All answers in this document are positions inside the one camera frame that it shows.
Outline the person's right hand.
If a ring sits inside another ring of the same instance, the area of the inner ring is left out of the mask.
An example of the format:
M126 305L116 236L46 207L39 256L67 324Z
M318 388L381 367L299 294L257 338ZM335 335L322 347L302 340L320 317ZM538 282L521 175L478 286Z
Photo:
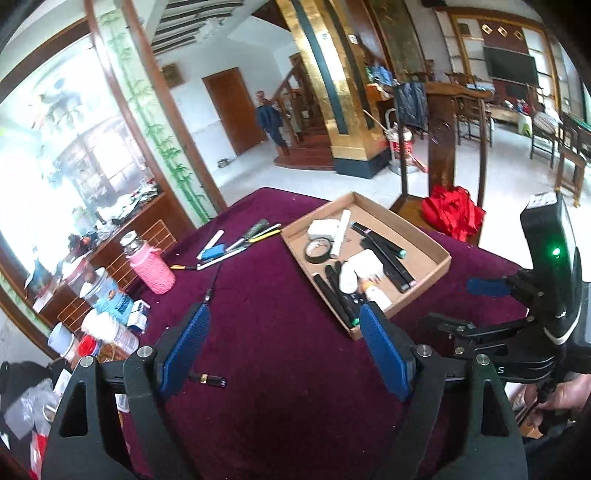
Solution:
M568 382L558 384L549 399L545 403L540 402L533 409L528 417L527 423L539 427L546 411L582 411L590 395L590 381L589 374L580 374ZM532 405L537 400L537 397L537 385L528 384L522 385L519 390L510 395L509 399L514 407L523 407L524 405Z

